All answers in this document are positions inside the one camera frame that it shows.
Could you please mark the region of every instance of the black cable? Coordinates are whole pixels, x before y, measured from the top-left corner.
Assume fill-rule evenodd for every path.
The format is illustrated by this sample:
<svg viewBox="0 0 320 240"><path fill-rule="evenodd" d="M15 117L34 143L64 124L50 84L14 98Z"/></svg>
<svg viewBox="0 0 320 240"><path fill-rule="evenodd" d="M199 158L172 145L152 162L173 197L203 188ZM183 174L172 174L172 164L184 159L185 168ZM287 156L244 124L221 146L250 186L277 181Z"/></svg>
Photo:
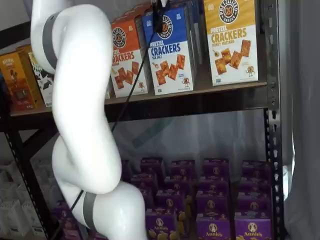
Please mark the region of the black cable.
<svg viewBox="0 0 320 240"><path fill-rule="evenodd" d="M156 33L156 32L153 32L153 34L152 34L152 36L151 36L151 38L150 38L150 41L149 41L149 43L148 43L148 45L147 45L147 47L146 47L146 49L145 49L145 52L144 52L144 55L143 55L143 59L142 59L142 63L141 63L141 66L140 66L140 68L139 68L138 74L136 75L136 78L135 78L135 80L134 80L134 83L133 83L133 86L132 86L132 88L131 88L131 91L130 91L129 95L128 95L128 97L127 97L126 100L125 100L124 106L123 106L120 114L119 114L118 117L116 118L116 121L115 121L115 123L114 123L114 125L113 125L113 127L112 127L112 129L111 129L111 132L112 132L112 133L113 133L114 130L116 129L116 126L117 126L118 122L120 121L120 119L122 118L123 114L125 113L125 111L126 111L126 109L127 109L127 106L128 106L128 104L129 104L129 100L130 100L130 98L131 98L132 93L134 92L134 89L135 89L136 84L137 84L137 82L138 82L138 78L139 78L140 73L141 73L141 71L142 71L142 68L143 68L143 66L144 66L145 60L146 60L146 58L147 58L147 56L148 56L148 50L149 50L149 47L150 47L150 43L151 43L152 39L154 38L155 33ZM71 208L70 208L70 211L71 211L71 212L73 211L73 209L74 209L75 206L77 205L77 203L78 203L78 201L80 200L80 197L82 196L83 193L84 193L84 191L81 190L80 193L78 194L78 196L76 197L74 203L72 204L72 206L71 206ZM55 238L57 237L57 235L58 235L58 233L60 232L61 228L62 228L62 224L59 225L59 227L58 227L57 230L54 232L54 234L53 234L53 236L50 238L50 240L55 240Z"/></svg>

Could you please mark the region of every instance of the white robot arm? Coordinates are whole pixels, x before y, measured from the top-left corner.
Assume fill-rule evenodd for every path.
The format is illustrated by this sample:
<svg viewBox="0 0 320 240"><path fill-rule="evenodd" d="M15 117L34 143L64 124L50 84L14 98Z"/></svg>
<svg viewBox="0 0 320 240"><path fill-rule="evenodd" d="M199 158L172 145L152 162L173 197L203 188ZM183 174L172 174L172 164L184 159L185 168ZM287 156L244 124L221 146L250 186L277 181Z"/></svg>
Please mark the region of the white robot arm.
<svg viewBox="0 0 320 240"><path fill-rule="evenodd" d="M121 159L104 112L113 57L106 15L71 0L34 0L31 45L38 63L55 74L55 178L69 207L84 191L73 215L110 240L147 240L143 196L120 181Z"/></svg>

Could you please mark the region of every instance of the black metal frame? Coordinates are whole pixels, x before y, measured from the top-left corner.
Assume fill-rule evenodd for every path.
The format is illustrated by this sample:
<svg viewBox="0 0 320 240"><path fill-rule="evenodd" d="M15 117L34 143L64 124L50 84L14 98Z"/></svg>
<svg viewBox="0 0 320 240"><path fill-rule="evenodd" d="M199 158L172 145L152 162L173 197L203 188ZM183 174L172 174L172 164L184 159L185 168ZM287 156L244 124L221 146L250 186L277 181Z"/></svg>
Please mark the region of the black metal frame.
<svg viewBox="0 0 320 240"><path fill-rule="evenodd" d="M282 240L287 232L284 225L282 179L278 0L266 0L263 7L267 20L265 25L267 86L133 101L128 105L121 121L264 109L266 157L272 169L273 239ZM0 48L28 38L30 22L1 31L0 39L5 39L3 36L8 34L14 37L1 43ZM110 122L117 119L122 107L123 103L105 105L106 116ZM51 220L30 158L57 133L52 112L10 116L5 96L0 92L0 117L0 131L5 133L45 235L50 238L57 226ZM19 130L29 129L39 130L23 143Z"/></svg>

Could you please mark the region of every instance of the shelf upright post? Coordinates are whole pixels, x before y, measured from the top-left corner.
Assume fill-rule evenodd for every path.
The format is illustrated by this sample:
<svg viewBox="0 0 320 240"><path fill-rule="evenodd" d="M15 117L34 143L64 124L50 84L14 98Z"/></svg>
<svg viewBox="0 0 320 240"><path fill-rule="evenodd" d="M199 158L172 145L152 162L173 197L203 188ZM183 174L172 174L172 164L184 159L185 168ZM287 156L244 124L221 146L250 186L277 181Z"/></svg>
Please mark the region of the shelf upright post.
<svg viewBox="0 0 320 240"><path fill-rule="evenodd" d="M264 109L266 157L271 165L273 239L284 240L287 231L284 221L283 159L280 103L280 58L278 0L266 0L263 5L267 107Z"/></svg>

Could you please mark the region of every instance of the shelving unit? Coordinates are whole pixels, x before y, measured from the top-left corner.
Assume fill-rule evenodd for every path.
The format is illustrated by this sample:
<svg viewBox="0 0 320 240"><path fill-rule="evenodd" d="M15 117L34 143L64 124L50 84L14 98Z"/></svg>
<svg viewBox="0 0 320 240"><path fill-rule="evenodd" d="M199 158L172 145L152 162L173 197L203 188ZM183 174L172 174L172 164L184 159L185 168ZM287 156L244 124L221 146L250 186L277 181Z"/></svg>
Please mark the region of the shelving unit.
<svg viewBox="0 0 320 240"><path fill-rule="evenodd" d="M266 161L270 162L273 175L273 239L283 240L287 232L284 226L282 181L278 0L263 2L264 18L267 21L263 36L265 44L258 53L259 81L212 87L209 68L204 65L196 77L194 91L161 96L155 96L154 92L150 92L133 96L121 121L263 109ZM28 38L29 34L29 22L1 31L0 38L6 41L0 44L0 48ZM109 122L116 120L125 100L113 98L105 101L105 114ZM57 226L51 220L30 159L57 133L51 108L11 112L0 92L0 117L0 130L5 133L14 160L49 239ZM37 132L23 142L20 130Z"/></svg>

